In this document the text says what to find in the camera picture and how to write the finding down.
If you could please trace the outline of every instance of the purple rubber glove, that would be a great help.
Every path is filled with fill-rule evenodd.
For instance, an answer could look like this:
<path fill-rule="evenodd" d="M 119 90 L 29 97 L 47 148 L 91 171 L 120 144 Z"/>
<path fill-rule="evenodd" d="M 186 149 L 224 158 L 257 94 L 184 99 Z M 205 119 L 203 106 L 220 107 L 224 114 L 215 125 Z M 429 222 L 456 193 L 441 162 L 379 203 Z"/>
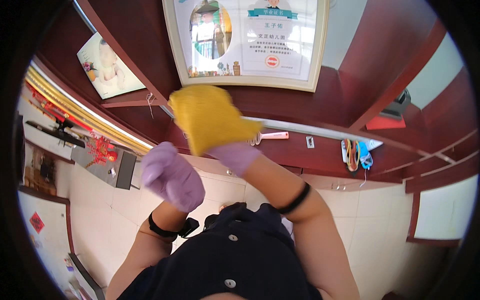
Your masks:
<path fill-rule="evenodd" d="M 169 142 L 152 148 L 142 160 L 142 182 L 178 210 L 189 213 L 204 201 L 200 176 Z"/>
<path fill-rule="evenodd" d="M 246 142 L 218 146 L 208 150 L 207 153 L 220 160 L 222 165 L 231 169 L 238 177 L 243 177 L 248 166 L 262 154 L 260 150 Z"/>

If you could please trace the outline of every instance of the oval photo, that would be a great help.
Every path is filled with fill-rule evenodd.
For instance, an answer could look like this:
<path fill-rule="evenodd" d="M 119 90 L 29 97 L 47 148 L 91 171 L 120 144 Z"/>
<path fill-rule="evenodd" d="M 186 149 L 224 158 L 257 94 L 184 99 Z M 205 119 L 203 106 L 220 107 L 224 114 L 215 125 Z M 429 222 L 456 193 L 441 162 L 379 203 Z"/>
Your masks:
<path fill-rule="evenodd" d="M 214 60 L 225 54 L 232 40 L 232 23 L 218 1 L 202 1 L 190 16 L 190 36 L 195 49 Z"/>

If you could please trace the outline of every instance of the black armband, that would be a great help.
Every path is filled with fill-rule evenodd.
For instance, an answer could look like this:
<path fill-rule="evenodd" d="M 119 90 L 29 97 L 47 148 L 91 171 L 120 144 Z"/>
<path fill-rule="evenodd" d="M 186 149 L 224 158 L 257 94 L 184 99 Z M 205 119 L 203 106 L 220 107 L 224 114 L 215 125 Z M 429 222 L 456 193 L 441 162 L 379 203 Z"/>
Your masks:
<path fill-rule="evenodd" d="M 200 226 L 197 220 L 192 218 L 187 218 L 185 220 L 185 224 L 183 224 L 183 227 L 180 231 L 176 231 L 176 232 L 167 231 L 167 230 L 161 229 L 155 224 L 152 218 L 152 214 L 148 216 L 148 223 L 150 224 L 151 231 L 153 231 L 154 233 L 164 238 L 173 238 L 173 240 L 176 240 L 177 236 L 179 235 L 182 238 L 186 238 L 190 233 L 192 233 L 195 229 L 197 229 Z"/>
<path fill-rule="evenodd" d="M 305 182 L 305 185 L 303 186 L 303 189 L 300 192 L 300 194 L 295 199 L 293 199 L 293 201 L 289 205 L 282 208 L 278 208 L 276 211 L 278 211 L 282 215 L 291 213 L 295 208 L 297 208 L 303 202 L 303 200 L 305 200 L 305 198 L 307 198 L 309 192 L 310 192 L 310 185 Z"/>

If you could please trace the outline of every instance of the person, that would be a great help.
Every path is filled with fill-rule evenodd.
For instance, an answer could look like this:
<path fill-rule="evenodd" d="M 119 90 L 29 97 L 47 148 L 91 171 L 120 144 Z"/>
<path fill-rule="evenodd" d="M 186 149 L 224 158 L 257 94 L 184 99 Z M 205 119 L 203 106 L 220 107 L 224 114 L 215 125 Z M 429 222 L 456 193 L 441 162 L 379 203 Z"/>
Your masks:
<path fill-rule="evenodd" d="M 360 299 L 332 214 L 316 190 L 245 142 L 207 152 L 269 204 L 257 212 L 242 203 L 224 208 L 170 255 L 205 191 L 171 143 L 154 147 L 142 160 L 142 181 L 164 201 L 140 226 L 107 300 Z M 280 214 L 293 223 L 295 244 Z"/>
<path fill-rule="evenodd" d="M 267 0 L 268 1 L 268 4 L 270 5 L 267 5 L 267 8 L 269 9 L 275 9 L 275 10 L 279 10 L 280 8 L 277 6 L 278 3 L 280 2 L 280 0 Z"/>
<path fill-rule="evenodd" d="M 117 87 L 120 90 L 125 89 L 125 74 L 118 64 L 116 64 L 117 55 L 104 39 L 100 40 L 98 52 L 100 55 L 100 64 L 102 65 L 98 70 L 100 82 L 112 86 L 112 79 L 117 77 Z"/>
<path fill-rule="evenodd" d="M 225 54 L 225 35 L 221 26 L 214 22 L 214 13 L 218 10 L 217 6 L 205 4 L 195 12 L 202 16 L 202 23 L 192 29 L 194 42 L 197 43 L 197 50 L 209 59 L 217 59 Z"/>

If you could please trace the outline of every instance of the navy blue shirt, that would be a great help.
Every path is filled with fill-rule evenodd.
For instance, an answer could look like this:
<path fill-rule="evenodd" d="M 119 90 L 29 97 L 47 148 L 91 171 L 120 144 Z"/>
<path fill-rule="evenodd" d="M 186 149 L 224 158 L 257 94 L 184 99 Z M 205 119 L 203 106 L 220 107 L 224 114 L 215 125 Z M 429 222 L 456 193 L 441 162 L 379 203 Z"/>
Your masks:
<path fill-rule="evenodd" d="M 119 299 L 198 300 L 230 292 L 249 300 L 321 300 L 293 241 L 278 230 L 280 215 L 265 205 L 257 213 L 225 208 L 207 230 L 142 271 Z"/>

